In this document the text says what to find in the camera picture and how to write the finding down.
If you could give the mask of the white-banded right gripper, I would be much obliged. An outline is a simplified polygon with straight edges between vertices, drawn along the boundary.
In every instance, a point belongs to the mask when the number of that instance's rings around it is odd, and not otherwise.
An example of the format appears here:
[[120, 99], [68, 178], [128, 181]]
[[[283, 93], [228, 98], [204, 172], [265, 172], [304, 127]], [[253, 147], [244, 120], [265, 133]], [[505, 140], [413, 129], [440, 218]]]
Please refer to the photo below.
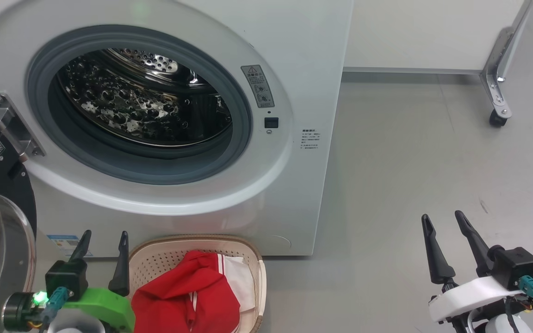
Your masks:
[[[475, 320], [480, 316], [482, 310], [486, 310], [487, 306], [492, 303], [504, 304], [503, 300], [506, 297], [523, 295], [524, 292], [519, 289], [508, 290], [493, 277], [490, 277], [494, 262], [488, 256], [489, 247], [486, 242], [462, 211], [455, 211], [455, 219], [461, 234], [468, 240], [477, 264], [476, 274], [479, 278], [438, 295], [429, 302], [428, 308], [431, 320], [434, 322], [456, 320], [457, 316], [463, 315], [463, 325], [467, 331], [469, 315], [472, 315]], [[421, 227], [431, 282], [441, 285], [453, 284], [455, 270], [447, 263], [436, 240], [436, 230], [427, 214], [421, 216]]]

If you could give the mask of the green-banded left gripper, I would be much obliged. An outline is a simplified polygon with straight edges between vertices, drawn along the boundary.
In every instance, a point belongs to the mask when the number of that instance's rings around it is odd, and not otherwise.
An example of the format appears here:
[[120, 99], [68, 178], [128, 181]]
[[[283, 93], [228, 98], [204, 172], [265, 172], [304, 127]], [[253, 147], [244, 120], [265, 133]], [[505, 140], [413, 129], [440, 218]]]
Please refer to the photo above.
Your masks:
[[[72, 252], [69, 263], [84, 263], [91, 230], [86, 230]], [[108, 289], [87, 289], [78, 301], [70, 301], [72, 291], [57, 288], [13, 293], [2, 310], [2, 324], [9, 332], [38, 333], [133, 333], [136, 317], [129, 299], [129, 234], [123, 231], [119, 256]]]

